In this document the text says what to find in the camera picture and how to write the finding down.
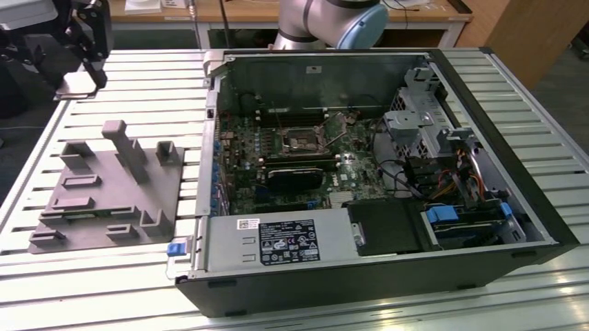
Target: warning sticker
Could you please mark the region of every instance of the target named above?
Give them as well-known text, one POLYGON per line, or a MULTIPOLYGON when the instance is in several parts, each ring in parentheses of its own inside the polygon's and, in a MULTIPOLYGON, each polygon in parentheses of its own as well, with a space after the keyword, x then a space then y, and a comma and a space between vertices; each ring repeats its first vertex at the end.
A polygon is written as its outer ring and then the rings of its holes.
POLYGON ((238 220, 238 230, 257 229, 258 224, 259 224, 259 219, 239 219, 238 220))
POLYGON ((261 223, 259 251, 263 265, 319 261, 314 220, 261 223))

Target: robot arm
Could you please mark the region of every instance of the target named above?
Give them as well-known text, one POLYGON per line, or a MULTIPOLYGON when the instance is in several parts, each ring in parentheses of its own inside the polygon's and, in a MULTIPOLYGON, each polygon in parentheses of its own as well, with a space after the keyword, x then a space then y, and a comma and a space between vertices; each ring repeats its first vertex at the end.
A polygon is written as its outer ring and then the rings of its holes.
POLYGON ((0 1, 0 58, 18 60, 56 89, 58 98, 91 97, 106 86, 107 76, 102 67, 112 50, 111 11, 108 0, 10 0, 0 1), (74 17, 92 30, 91 39, 74 17), (31 38, 50 34, 80 59, 96 85, 94 90, 72 95, 68 73, 56 72, 44 63, 43 48, 31 38))
POLYGON ((281 0, 274 49, 370 48, 388 21, 381 0, 281 0))

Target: slotted metal surface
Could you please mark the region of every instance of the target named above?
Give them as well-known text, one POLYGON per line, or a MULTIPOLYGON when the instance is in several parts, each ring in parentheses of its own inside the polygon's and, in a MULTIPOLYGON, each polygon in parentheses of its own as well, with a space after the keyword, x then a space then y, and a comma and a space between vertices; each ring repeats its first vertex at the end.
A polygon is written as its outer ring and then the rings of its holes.
MULTIPOLYGON (((28 237, 64 166, 56 155, 71 139, 88 139, 95 150, 112 149, 99 134, 106 119, 124 119, 128 135, 141 139, 143 147, 174 140, 189 149, 177 236, 191 234, 206 105, 202 56, 191 50, 114 52, 107 65, 111 81, 99 97, 60 104, 0 209, 6 222, 0 232, 0 330, 589 328, 585 154, 517 90, 500 65, 477 50, 448 51, 446 56, 583 242, 556 260, 517 270, 485 288, 207 319, 166 276, 165 244, 28 254, 28 237)), ((450 102, 450 106, 465 121, 457 104, 450 102)), ((177 271, 187 269, 189 258, 177 264, 177 271)))

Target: wooden cabinet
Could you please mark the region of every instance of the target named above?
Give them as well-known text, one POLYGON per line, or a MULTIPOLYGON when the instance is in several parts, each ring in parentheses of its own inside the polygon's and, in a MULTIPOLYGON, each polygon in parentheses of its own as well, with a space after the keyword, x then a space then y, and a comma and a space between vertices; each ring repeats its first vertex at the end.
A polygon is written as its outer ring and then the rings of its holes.
POLYGON ((589 20, 589 0, 464 0, 474 19, 458 47, 492 47, 528 89, 589 20))

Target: table leg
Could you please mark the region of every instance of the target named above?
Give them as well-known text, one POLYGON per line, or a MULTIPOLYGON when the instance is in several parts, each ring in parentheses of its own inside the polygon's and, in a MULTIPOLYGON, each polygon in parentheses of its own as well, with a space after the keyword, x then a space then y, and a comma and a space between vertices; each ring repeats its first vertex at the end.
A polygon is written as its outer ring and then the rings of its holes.
POLYGON ((211 30, 211 25, 207 22, 197 23, 197 33, 201 38, 201 49, 207 50, 211 48, 211 39, 209 38, 209 31, 211 30))
POLYGON ((449 29, 444 32, 442 39, 440 40, 440 48, 453 48, 457 44, 458 37, 461 36, 465 22, 456 22, 450 24, 449 29))

